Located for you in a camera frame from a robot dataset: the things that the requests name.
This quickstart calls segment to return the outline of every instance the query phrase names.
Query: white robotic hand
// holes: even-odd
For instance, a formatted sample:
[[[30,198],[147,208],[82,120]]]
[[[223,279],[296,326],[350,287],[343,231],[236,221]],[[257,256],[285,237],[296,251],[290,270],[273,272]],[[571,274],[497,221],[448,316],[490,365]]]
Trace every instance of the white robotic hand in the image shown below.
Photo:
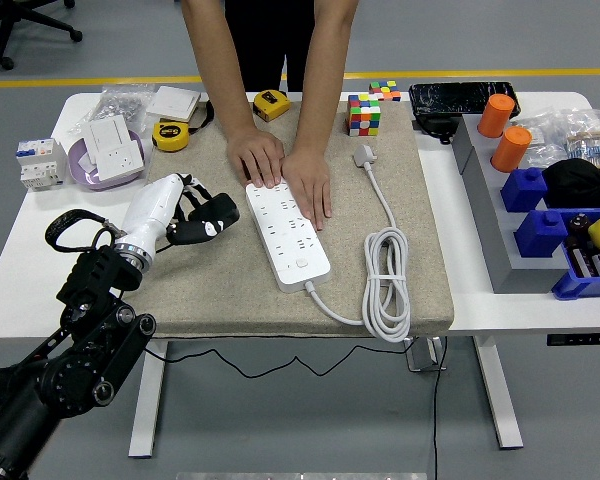
[[[200,203],[194,192],[206,202]],[[193,206],[186,217],[179,205],[183,196]],[[115,250],[144,274],[153,263],[158,240],[167,237],[171,245],[207,242],[239,218],[238,207],[226,193],[212,197],[198,179],[172,174],[136,193],[121,236],[116,235]]]
[[[172,174],[140,189],[129,205],[125,235],[116,240],[115,250],[142,273],[153,263],[156,242],[166,236],[183,189],[182,177]]]

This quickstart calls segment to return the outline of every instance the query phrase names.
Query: yellow tape measure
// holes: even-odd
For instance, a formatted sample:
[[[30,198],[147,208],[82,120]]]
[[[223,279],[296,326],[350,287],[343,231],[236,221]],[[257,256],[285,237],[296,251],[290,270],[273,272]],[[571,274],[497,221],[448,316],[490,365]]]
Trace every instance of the yellow tape measure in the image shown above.
[[[189,145],[189,124],[158,122],[153,126],[153,144],[163,152],[177,152]]]
[[[206,116],[199,127],[190,127],[185,122],[164,120],[153,126],[151,139],[153,144],[163,152],[177,152],[189,145],[189,136],[206,127],[215,116],[211,102],[206,103]]]
[[[265,90],[253,99],[253,111],[265,122],[278,118],[289,110],[291,102],[284,93],[278,90]]]

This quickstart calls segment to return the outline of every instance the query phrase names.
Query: black cloth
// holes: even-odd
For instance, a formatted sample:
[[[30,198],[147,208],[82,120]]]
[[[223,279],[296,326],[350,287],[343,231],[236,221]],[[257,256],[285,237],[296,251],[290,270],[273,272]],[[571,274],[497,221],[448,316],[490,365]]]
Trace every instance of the black cloth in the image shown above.
[[[225,0],[225,17],[247,92],[280,90],[285,57],[288,90],[302,91],[313,0]]]
[[[582,160],[561,160],[547,167],[545,203],[550,208],[600,208],[600,168]]]

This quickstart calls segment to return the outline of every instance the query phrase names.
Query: felt pad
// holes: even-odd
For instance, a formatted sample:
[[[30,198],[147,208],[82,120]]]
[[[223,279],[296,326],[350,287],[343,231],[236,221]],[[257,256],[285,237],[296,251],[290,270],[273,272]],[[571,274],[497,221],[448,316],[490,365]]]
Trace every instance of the felt pad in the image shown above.
[[[333,218],[318,233],[331,262],[331,279],[316,289],[334,312],[361,319],[366,283],[363,244],[389,220],[362,168],[353,162],[358,145],[378,156],[376,179],[398,227],[409,241],[408,288],[413,335],[439,335],[453,321],[453,302],[407,107],[384,102],[377,137],[349,137],[346,102],[341,102],[326,152],[331,169]],[[258,128],[278,137],[291,152],[300,103]],[[196,125],[196,115],[191,121]],[[212,195],[226,192],[241,218],[214,240],[174,246],[159,253],[140,290],[125,294],[136,312],[156,317],[156,337],[347,336],[368,337],[364,327],[343,325],[324,315],[306,292],[281,292],[226,156],[217,121],[176,153],[156,151],[149,181],[174,172],[191,173]]]

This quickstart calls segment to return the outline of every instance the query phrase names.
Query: hand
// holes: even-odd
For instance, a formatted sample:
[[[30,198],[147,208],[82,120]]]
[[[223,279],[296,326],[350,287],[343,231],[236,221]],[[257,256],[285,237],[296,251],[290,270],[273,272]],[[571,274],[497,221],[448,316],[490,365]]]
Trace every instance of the hand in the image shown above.
[[[267,132],[248,128],[229,137],[227,156],[242,186],[249,182],[260,188],[280,183],[280,161],[284,157],[282,142]]]
[[[293,152],[284,158],[282,174],[302,215],[311,220],[313,228],[322,230],[324,218],[332,213],[329,165],[324,155]]]

